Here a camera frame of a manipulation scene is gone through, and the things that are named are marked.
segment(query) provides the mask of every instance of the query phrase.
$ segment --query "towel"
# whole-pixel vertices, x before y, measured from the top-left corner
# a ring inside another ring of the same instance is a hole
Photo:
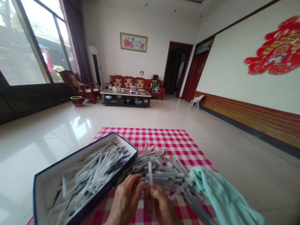
[[[251,209],[244,197],[220,173],[193,167],[190,175],[211,202],[221,225],[264,225],[265,218]]]

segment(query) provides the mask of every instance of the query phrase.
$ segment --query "window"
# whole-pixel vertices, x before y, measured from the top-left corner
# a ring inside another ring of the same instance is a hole
[[[0,70],[8,84],[46,83],[11,0],[0,0],[0,15]]]
[[[64,69],[71,70],[70,62],[74,62],[65,23],[58,19],[53,12],[48,11],[38,4],[38,1],[21,0],[21,2],[37,38],[38,45],[53,82],[63,82],[59,73],[56,71]],[[56,13],[58,12],[62,15],[58,1],[44,0],[43,2],[50,4],[49,7],[55,8]]]
[[[76,67],[59,0],[11,1],[0,0],[0,70],[5,79],[11,86],[49,83],[50,73],[54,83],[63,82],[56,71]]]

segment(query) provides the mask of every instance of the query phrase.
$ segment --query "hand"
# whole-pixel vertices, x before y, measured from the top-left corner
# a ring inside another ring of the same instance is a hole
[[[150,185],[145,188],[144,208],[148,218],[152,218],[151,198],[154,198],[155,215],[160,225],[179,225],[180,220],[176,215],[173,205],[164,190],[157,185]]]
[[[127,225],[138,208],[145,182],[140,182],[141,174],[129,175],[115,193],[112,209],[105,225]]]

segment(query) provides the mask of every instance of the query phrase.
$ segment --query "arched doorway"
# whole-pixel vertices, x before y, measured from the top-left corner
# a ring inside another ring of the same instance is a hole
[[[166,94],[175,94],[179,98],[182,82],[185,76],[188,60],[193,45],[170,42],[162,86]]]

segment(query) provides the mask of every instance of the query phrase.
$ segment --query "white floor tile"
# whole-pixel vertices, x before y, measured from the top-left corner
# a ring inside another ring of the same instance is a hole
[[[266,219],[266,225],[299,225],[300,207],[271,209],[260,211]]]
[[[186,130],[249,204],[264,210],[270,224],[287,224],[284,219],[294,211],[280,208],[300,205],[299,159],[170,95],[152,99],[149,109],[102,102],[86,101],[83,107],[67,102],[0,126],[1,225],[26,224],[32,216],[33,176],[88,145],[102,127]]]
[[[194,139],[256,210],[300,206],[300,160],[259,139]]]

